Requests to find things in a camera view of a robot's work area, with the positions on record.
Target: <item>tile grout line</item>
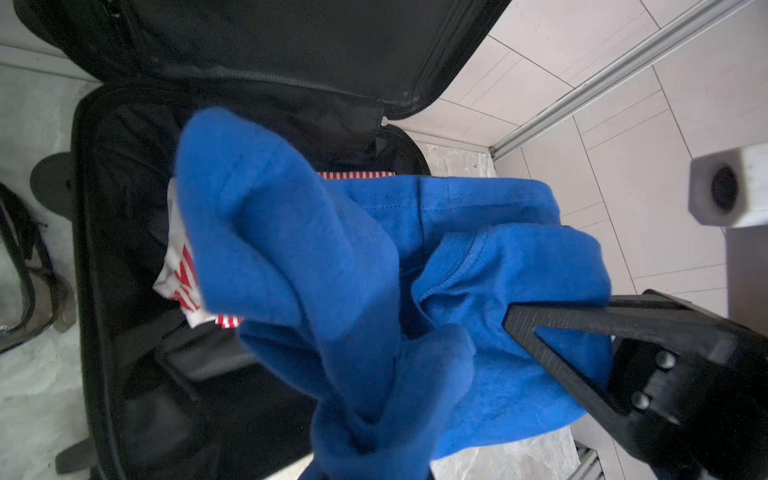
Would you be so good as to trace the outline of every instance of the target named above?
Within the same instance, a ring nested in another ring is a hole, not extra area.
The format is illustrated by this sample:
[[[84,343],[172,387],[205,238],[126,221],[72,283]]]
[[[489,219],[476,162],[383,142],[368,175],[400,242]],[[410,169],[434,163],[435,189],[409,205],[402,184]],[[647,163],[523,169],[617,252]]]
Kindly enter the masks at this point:
[[[459,139],[463,138],[463,137],[464,137],[464,136],[467,134],[467,132],[468,132],[468,131],[470,131],[472,128],[474,128],[474,127],[475,127],[475,125],[477,125],[477,124],[479,124],[479,123],[480,123],[480,120],[482,120],[482,117],[480,117],[480,118],[478,118],[477,120],[475,120],[475,123],[473,123],[472,125],[470,125],[470,126],[469,126],[469,128],[467,128],[466,130],[464,130],[464,133],[462,133],[461,135],[459,135],[459,136],[458,136],[458,138],[459,138]]]
[[[642,124],[644,124],[645,122],[647,122],[647,121],[650,121],[650,120],[653,120],[654,118],[656,118],[656,117],[658,117],[659,115],[663,114],[665,111],[671,111],[671,110],[670,110],[669,108],[665,108],[665,109],[663,109],[662,111],[660,111],[659,113],[655,114],[653,117],[650,117],[650,118],[646,118],[645,120],[643,120],[643,121],[642,121],[642,122],[640,122],[639,124],[636,124],[636,125],[632,125],[632,126],[631,126],[631,127],[629,127],[627,130],[624,130],[624,131],[620,131],[619,133],[615,134],[613,137],[611,137],[611,138],[608,138],[607,140],[603,140],[602,142],[600,142],[600,143],[599,143],[599,144],[597,144],[597,145],[594,145],[593,147],[589,147],[589,150],[592,150],[593,148],[597,148],[597,147],[600,147],[602,144],[604,144],[604,143],[606,143],[606,142],[609,142],[609,141],[613,140],[614,138],[616,138],[616,137],[618,137],[618,136],[620,136],[620,135],[626,134],[628,131],[632,130],[632,129],[633,129],[633,128],[635,128],[635,127],[640,127],[640,126],[641,126]]]
[[[569,213],[567,213],[567,214],[565,214],[565,215],[562,215],[562,216],[563,216],[563,217],[567,217],[568,215],[577,214],[578,212],[581,212],[582,210],[586,210],[586,209],[588,209],[588,208],[592,208],[592,207],[594,207],[595,205],[599,205],[599,204],[602,204],[602,203],[603,203],[603,202],[597,202],[597,203],[596,203],[596,204],[594,204],[594,205],[590,205],[589,207],[584,207],[584,208],[580,208],[580,209],[578,209],[578,210],[574,210],[574,211],[572,211],[572,212],[569,212]]]
[[[593,131],[595,128],[597,128],[597,127],[601,126],[602,124],[604,124],[605,122],[609,121],[610,119],[615,118],[618,115],[623,114],[625,111],[629,110],[630,108],[634,107],[637,104],[642,103],[643,101],[647,100],[648,98],[653,97],[655,94],[659,93],[660,91],[661,91],[661,89],[659,88],[658,90],[656,90],[654,93],[648,95],[647,97],[641,98],[640,100],[634,102],[632,105],[630,105],[629,107],[626,107],[624,110],[618,112],[617,114],[613,114],[610,117],[608,117],[605,120],[603,120],[602,122],[600,122],[599,124],[596,124],[594,127],[588,128],[587,130],[584,131],[584,134],[588,134],[589,132]]]
[[[641,15],[643,15],[643,14],[642,14],[642,13],[641,13],[641,14],[639,14],[637,17],[633,18],[633,19],[632,19],[632,21],[634,22],[634,20],[635,20],[636,18],[639,18]],[[624,39],[622,39],[621,41],[624,41],[624,40],[627,40],[628,38],[631,38],[631,37],[632,37],[632,35],[634,35],[634,34],[638,33],[638,32],[639,32],[639,31],[641,31],[643,28],[645,28],[645,25],[647,25],[647,22],[646,22],[646,23],[643,23],[642,25],[640,25],[640,27],[638,27],[638,28],[637,28],[637,30],[635,30],[635,31],[631,32],[629,35],[627,35],[627,36],[626,36]],[[612,48],[616,48],[618,45],[621,45],[621,41],[620,41],[618,44],[614,45],[614,47],[612,47]],[[574,79],[574,78],[576,78],[576,77],[577,77],[577,76],[578,76],[578,75],[579,75],[581,72],[583,72],[584,70],[586,70],[586,69],[590,68],[592,65],[596,64],[597,62],[599,62],[599,61],[600,61],[602,58],[604,58],[604,56],[605,56],[605,55],[603,55],[603,57],[599,57],[599,58],[597,58],[597,59],[593,60],[593,61],[592,61],[592,62],[591,62],[589,65],[587,65],[586,67],[582,68],[581,70],[577,71],[576,73],[574,73],[573,75],[571,75],[570,77],[568,77],[568,80],[569,80],[569,81],[570,81],[570,80],[573,80],[573,79]]]
[[[715,290],[728,290],[728,287],[727,286],[719,286],[717,288],[703,288],[701,290],[688,290],[688,291],[685,291],[685,292],[670,293],[670,295],[679,295],[681,293],[713,292]]]
[[[528,168],[528,160],[525,158],[525,152],[523,151],[522,146],[520,146],[520,153],[523,156],[523,163],[525,163],[525,170],[528,172],[528,179],[533,180],[533,177],[531,177],[531,169]]]
[[[450,103],[450,104],[454,104],[454,105],[456,105],[457,107],[466,108],[467,110],[472,110],[472,111],[474,111],[475,113],[478,113],[478,114],[482,114],[482,115],[485,115],[486,117],[495,118],[496,120],[500,120],[500,121],[503,121],[503,122],[504,122],[504,123],[506,123],[506,124],[514,125],[514,126],[515,126],[515,129],[517,129],[517,128],[520,128],[520,125],[518,125],[518,124],[513,124],[513,123],[512,123],[512,122],[510,122],[509,120],[504,120],[503,118],[494,117],[493,115],[489,115],[489,114],[486,114],[484,111],[475,110],[474,108],[470,108],[470,107],[465,107],[465,106],[464,106],[464,105],[462,105],[462,104],[457,104],[457,103],[456,103],[456,102],[454,102],[454,101],[445,100],[444,98],[438,98],[438,100],[447,101],[448,103]]]
[[[606,218],[605,220],[600,220],[599,222],[594,222],[594,223],[590,223],[589,225],[584,225],[583,227],[574,227],[574,228],[575,228],[576,230],[581,230],[582,228],[587,228],[587,227],[591,227],[592,225],[597,225],[597,224],[599,224],[599,223],[603,223],[603,222],[610,222],[610,221],[611,221],[611,219],[610,219],[610,218]]]
[[[659,78],[659,74],[656,72],[656,66],[651,65],[650,68],[654,71],[654,75],[656,75],[656,81],[659,82],[659,86],[661,87],[661,93],[664,94],[664,100],[667,101],[667,106],[670,108],[670,113],[672,114],[672,119],[674,120],[674,124],[677,125],[677,131],[680,132],[680,138],[683,139],[683,145],[685,145],[685,149],[688,151],[688,157],[690,157],[690,161],[694,161],[694,156],[690,152],[690,148],[688,147],[688,142],[685,140],[685,135],[683,135],[683,129],[680,128],[680,122],[677,121],[677,117],[675,117],[674,111],[672,110],[672,104],[670,103],[669,97],[667,97],[667,92],[664,91],[664,86],[661,84],[661,79]],[[725,237],[725,229],[720,229],[721,232],[723,232],[723,237]]]
[[[523,55],[523,54],[522,54],[522,53],[520,53],[519,51],[515,50],[514,48],[510,47],[509,45],[505,44],[503,41],[499,40],[498,38],[496,38],[496,37],[491,37],[491,38],[493,38],[494,40],[496,40],[498,43],[500,43],[500,44],[504,45],[506,48],[509,48],[509,49],[510,49],[510,50],[512,50],[514,53],[516,53],[516,54],[520,55],[522,58],[524,58],[524,59],[526,59],[526,60],[530,61],[530,62],[531,62],[533,65],[536,65],[536,66],[537,66],[537,67],[539,67],[541,70],[543,70],[543,71],[546,71],[547,73],[549,73],[549,74],[550,74],[550,75],[552,75],[553,77],[557,78],[559,81],[563,81],[563,79],[562,79],[562,78],[560,78],[560,77],[558,77],[556,74],[554,74],[554,73],[552,73],[551,71],[547,70],[546,68],[542,67],[541,65],[539,65],[539,64],[538,64],[538,63],[536,63],[535,61],[533,61],[533,60],[531,60],[530,58],[526,57],[525,55]]]
[[[605,203],[605,197],[603,197],[603,190],[600,188],[600,182],[598,181],[598,176],[594,174],[592,159],[589,158],[589,151],[584,146],[584,139],[581,138],[581,132],[578,130],[578,124],[576,123],[576,118],[573,115],[571,115],[571,118],[573,118],[574,125],[576,126],[576,133],[578,133],[578,138],[581,141],[581,148],[584,148],[584,154],[587,155],[587,162],[589,162],[589,168],[592,170],[592,177],[594,177],[594,182],[598,186],[598,192],[600,192],[600,198],[603,199],[603,205],[605,205],[605,213],[608,215],[608,221],[611,222],[611,229],[614,231],[614,237],[616,238],[616,243],[619,246],[619,251],[621,252],[621,258],[624,259],[624,267],[627,269],[627,275],[629,276],[629,280],[632,282],[632,289],[634,290],[634,294],[637,295],[637,287],[634,285],[632,272],[629,270],[629,263],[627,263],[627,256],[624,255],[624,248],[622,248],[621,242],[619,241],[619,236],[616,234],[616,227],[614,227],[614,221],[611,219],[611,212],[608,211],[608,204]]]
[[[682,270],[672,270],[670,272],[661,272],[661,273],[652,273],[651,275],[633,276],[632,278],[639,280],[641,278],[648,278],[651,276],[669,275],[671,273],[682,273],[682,272],[688,272],[690,270],[701,270],[703,268],[712,268],[713,266],[721,266],[721,265],[725,265],[725,263],[715,263],[713,265],[695,266],[693,268],[683,268]]]
[[[656,21],[654,14],[650,13],[650,10],[648,10],[648,7],[645,6],[645,2],[643,2],[643,0],[640,0],[640,5],[643,5],[643,8],[645,8],[645,11],[648,12],[648,16],[650,17],[651,20],[654,21],[654,23],[656,24],[656,28],[661,30],[661,27],[659,26],[659,22]]]
[[[509,50],[509,53],[513,53],[513,52],[514,52],[516,55],[520,55],[519,53],[517,53],[516,51],[514,51],[514,50],[512,50],[512,49],[510,49],[510,50]],[[493,87],[495,87],[497,83],[499,83],[500,81],[502,81],[502,78],[504,78],[504,76],[505,76],[507,73],[509,73],[509,72],[510,72],[510,71],[511,71],[513,68],[517,67],[517,66],[518,66],[518,64],[519,64],[521,61],[523,61],[523,58],[525,58],[525,57],[523,57],[522,55],[520,55],[520,58],[519,58],[519,59],[518,59],[518,60],[517,60],[517,61],[516,61],[514,64],[512,64],[512,66],[511,66],[510,68],[507,68],[507,70],[506,70],[506,71],[505,71],[503,74],[501,74],[501,75],[498,77],[498,79],[496,79],[496,81],[495,81],[495,82],[493,82],[493,83],[491,84],[491,86],[490,86],[490,87],[486,88],[486,89],[485,89],[485,90],[484,90],[484,91],[483,91],[483,92],[482,92],[482,93],[481,93],[481,94],[480,94],[480,95],[479,95],[479,96],[478,96],[478,97],[477,97],[477,98],[476,98],[476,99],[475,99],[475,100],[474,100],[474,101],[471,103],[471,105],[470,105],[469,107],[467,107],[467,108],[470,108],[470,109],[472,109],[472,106],[474,106],[474,105],[475,105],[477,102],[479,102],[479,101],[480,101],[480,99],[481,99],[481,98],[483,98],[483,96],[484,96],[485,94],[487,94],[487,93],[488,93],[488,91],[490,91],[490,90],[491,90]],[[485,77],[489,76],[490,74],[491,74],[491,72],[490,72],[490,71],[489,71],[487,74],[485,74],[485,76],[484,76],[483,78],[481,78],[481,79],[480,79],[480,81],[479,81],[479,82],[478,82],[478,83],[477,83],[477,84],[476,84],[474,87],[472,87],[472,90],[474,90],[474,89],[475,89],[475,87],[477,87],[478,85],[480,85],[480,82],[481,82],[481,81],[483,81],[483,80],[485,79]]]
[[[560,78],[560,77],[559,77],[560,75],[562,75],[562,74],[564,74],[566,71],[570,70],[570,69],[571,69],[571,68],[572,68],[574,65],[576,65],[578,62],[580,62],[580,61],[584,60],[586,57],[588,57],[588,56],[589,56],[589,55],[590,55],[592,52],[594,52],[594,51],[598,50],[600,47],[602,47],[603,45],[605,45],[605,44],[608,42],[608,40],[611,40],[611,39],[612,39],[614,36],[616,36],[616,35],[617,35],[617,34],[618,34],[620,31],[624,30],[624,29],[627,27],[627,25],[629,25],[630,23],[632,23],[632,22],[634,22],[635,20],[637,20],[637,19],[638,19],[638,18],[639,18],[641,15],[643,15],[643,12],[640,12],[640,13],[638,13],[637,15],[635,15],[634,17],[632,17],[632,18],[630,19],[630,21],[628,21],[627,23],[625,23],[625,24],[623,24],[621,27],[619,27],[619,29],[618,29],[618,30],[616,30],[616,31],[614,31],[612,34],[610,34],[610,35],[608,36],[608,38],[606,38],[605,40],[601,41],[599,44],[597,44],[597,45],[596,45],[594,48],[592,48],[590,51],[588,51],[587,53],[583,54],[583,55],[582,55],[581,57],[579,57],[579,58],[578,58],[576,61],[574,61],[573,63],[571,63],[569,66],[567,66],[565,70],[561,71],[561,72],[558,74],[558,78]]]
[[[490,39],[491,39],[491,40],[498,42],[498,43],[499,43],[501,46],[503,46],[504,48],[509,48],[507,45],[504,45],[504,44],[503,44],[503,43],[501,43],[500,41],[498,41],[498,40],[496,40],[495,38],[491,37],[491,35],[489,35],[489,37],[490,37]],[[504,61],[504,59],[505,59],[505,58],[507,58],[507,55],[509,55],[509,54],[510,54],[510,52],[511,52],[511,50],[510,50],[510,51],[508,51],[507,53],[505,53],[505,54],[504,54],[504,55],[503,55],[503,56],[502,56],[502,57],[501,57],[501,58],[500,58],[500,59],[499,59],[499,60],[498,60],[496,63],[494,63],[494,64],[493,64],[493,66],[491,67],[491,69],[490,69],[490,70],[488,70],[488,73],[486,73],[485,75],[483,75],[483,76],[482,76],[482,78],[481,78],[481,79],[480,79],[480,80],[479,80],[479,81],[478,81],[476,84],[472,85],[472,88],[470,88],[470,89],[469,89],[469,91],[467,91],[467,93],[465,93],[465,94],[464,94],[464,96],[462,96],[461,98],[459,98],[459,100],[458,100],[458,101],[463,101],[465,98],[467,98],[467,95],[471,94],[471,93],[472,93],[472,90],[474,90],[474,89],[475,89],[475,87],[477,87],[477,86],[480,84],[480,82],[481,82],[481,81],[483,81],[483,78],[485,78],[485,77],[489,76],[489,75],[491,74],[491,72],[493,71],[493,69],[494,69],[494,68],[496,68],[496,67],[498,67],[498,64],[502,63],[502,62]]]

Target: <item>marble floor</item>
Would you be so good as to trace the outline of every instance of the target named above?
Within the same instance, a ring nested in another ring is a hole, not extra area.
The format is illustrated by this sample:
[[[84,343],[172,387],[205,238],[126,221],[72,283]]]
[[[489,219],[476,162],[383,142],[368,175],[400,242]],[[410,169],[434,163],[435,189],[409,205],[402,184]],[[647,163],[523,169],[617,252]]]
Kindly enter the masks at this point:
[[[74,109],[97,84],[0,66],[0,181],[20,195],[41,224],[55,268],[74,285],[71,224],[32,196],[29,174],[43,157],[69,150]],[[494,177],[487,153],[420,144],[438,176]],[[48,329],[0,355],[0,476],[58,477],[53,461],[86,438],[78,328]],[[467,449],[433,464],[438,480],[565,480],[578,465],[566,427],[534,439]],[[275,478],[296,478],[300,462]],[[85,472],[66,478],[87,478]]]

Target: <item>blue sweatshirt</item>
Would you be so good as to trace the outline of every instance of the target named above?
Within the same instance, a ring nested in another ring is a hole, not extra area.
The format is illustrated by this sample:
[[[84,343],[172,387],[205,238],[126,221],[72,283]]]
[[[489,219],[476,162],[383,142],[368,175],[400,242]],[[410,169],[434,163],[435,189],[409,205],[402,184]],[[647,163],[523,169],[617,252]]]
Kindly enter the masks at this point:
[[[302,479],[423,480],[429,460],[584,410],[502,329],[510,303],[604,305],[600,245],[537,181],[323,180],[271,131],[198,112],[177,152],[206,307],[319,400]],[[607,337],[539,333],[604,386]]]

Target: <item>suitcase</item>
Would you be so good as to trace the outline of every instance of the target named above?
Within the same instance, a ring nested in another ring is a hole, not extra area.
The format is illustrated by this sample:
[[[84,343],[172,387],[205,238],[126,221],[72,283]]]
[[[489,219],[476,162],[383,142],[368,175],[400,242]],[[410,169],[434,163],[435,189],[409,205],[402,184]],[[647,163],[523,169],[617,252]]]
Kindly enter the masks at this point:
[[[430,105],[509,0],[15,0],[104,84],[78,105],[72,221],[91,438],[57,457],[92,478],[264,478],[311,452],[314,400],[233,330],[190,329],[152,290],[180,129],[219,105],[318,171],[429,174],[382,126]]]

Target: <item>black bag strap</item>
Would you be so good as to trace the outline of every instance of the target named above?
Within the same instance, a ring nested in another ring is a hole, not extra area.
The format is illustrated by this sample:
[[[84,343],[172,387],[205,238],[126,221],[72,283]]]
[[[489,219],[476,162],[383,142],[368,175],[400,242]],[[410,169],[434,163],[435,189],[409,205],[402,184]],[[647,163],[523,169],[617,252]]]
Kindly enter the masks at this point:
[[[23,302],[22,317],[19,322],[0,329],[1,353],[37,336],[56,320],[56,315],[52,314],[41,323],[36,320],[32,322],[34,325],[30,324],[35,314],[37,300],[35,283],[41,283],[39,280],[43,280],[42,284],[47,284],[51,294],[52,312],[58,311],[58,304],[62,297],[59,291],[60,281],[54,272],[53,262],[43,243],[38,225],[32,219],[22,199],[3,184],[0,184],[0,236],[18,274]],[[40,267],[27,264],[31,260],[36,260],[35,253],[39,258]]]

